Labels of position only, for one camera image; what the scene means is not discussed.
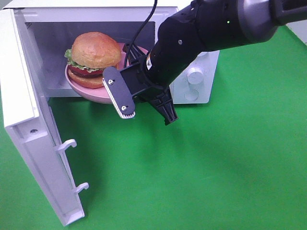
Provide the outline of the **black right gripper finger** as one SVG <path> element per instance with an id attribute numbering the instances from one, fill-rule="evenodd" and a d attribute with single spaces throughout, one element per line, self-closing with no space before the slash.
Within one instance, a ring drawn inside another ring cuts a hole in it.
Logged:
<path id="1" fill-rule="evenodd" d="M 125 53 L 124 57 L 124 66 L 129 66 L 134 64 L 141 56 L 144 56 L 148 53 L 148 51 L 140 46 L 132 45 L 129 49 L 129 44 L 125 43 L 122 51 Z"/>
<path id="2" fill-rule="evenodd" d="M 169 87 L 151 87 L 143 93 L 143 98 L 164 118 L 166 126 L 178 119 Z"/>

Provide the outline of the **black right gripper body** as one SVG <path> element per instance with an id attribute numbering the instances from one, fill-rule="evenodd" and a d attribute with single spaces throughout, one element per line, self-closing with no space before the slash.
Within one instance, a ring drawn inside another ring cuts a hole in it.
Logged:
<path id="1" fill-rule="evenodd" d="M 142 100 L 143 93 L 153 88 L 166 88 L 185 69 L 183 47 L 154 47 L 134 64 L 121 71 L 133 97 Z"/>

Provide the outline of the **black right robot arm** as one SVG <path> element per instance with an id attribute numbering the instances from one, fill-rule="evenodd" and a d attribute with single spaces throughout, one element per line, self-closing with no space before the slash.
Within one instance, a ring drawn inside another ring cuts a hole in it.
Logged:
<path id="1" fill-rule="evenodd" d="M 177 114 L 169 85 L 198 54 L 266 42 L 279 26 L 306 17 L 304 0 L 194 0 L 161 23 L 154 47 L 121 75 L 130 96 L 170 124 Z"/>

